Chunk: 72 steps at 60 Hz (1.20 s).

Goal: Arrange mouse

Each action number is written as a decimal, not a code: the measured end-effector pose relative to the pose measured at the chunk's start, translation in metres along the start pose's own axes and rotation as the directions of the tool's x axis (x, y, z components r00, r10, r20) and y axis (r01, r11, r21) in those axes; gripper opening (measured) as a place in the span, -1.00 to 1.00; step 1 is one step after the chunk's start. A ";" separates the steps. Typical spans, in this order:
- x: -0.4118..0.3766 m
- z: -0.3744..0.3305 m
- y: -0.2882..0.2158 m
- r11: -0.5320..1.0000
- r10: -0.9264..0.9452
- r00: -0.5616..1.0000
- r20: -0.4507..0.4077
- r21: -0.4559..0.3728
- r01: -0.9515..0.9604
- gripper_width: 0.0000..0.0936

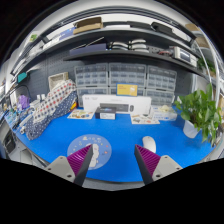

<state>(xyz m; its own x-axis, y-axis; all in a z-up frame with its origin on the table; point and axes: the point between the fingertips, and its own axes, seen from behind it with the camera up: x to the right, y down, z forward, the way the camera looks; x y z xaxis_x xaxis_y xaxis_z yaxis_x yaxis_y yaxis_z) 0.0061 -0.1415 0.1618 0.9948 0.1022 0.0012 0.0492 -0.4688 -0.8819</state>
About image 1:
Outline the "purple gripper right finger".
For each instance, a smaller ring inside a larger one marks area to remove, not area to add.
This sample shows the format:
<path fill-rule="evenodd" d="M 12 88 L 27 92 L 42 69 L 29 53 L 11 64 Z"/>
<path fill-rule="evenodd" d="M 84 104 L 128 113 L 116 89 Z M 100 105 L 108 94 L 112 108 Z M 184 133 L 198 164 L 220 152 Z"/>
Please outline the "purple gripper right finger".
<path fill-rule="evenodd" d="M 182 169 L 168 155 L 159 156 L 139 145 L 135 146 L 134 154 L 145 185 Z"/>

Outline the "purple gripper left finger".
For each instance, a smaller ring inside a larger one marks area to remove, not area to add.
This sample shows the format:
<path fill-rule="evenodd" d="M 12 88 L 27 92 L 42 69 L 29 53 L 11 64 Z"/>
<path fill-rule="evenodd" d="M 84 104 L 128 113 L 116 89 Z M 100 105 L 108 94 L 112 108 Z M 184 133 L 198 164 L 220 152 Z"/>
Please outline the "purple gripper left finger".
<path fill-rule="evenodd" d="M 82 186 L 92 156 L 93 146 L 88 145 L 68 157 L 59 156 L 45 170 L 78 186 Z"/>

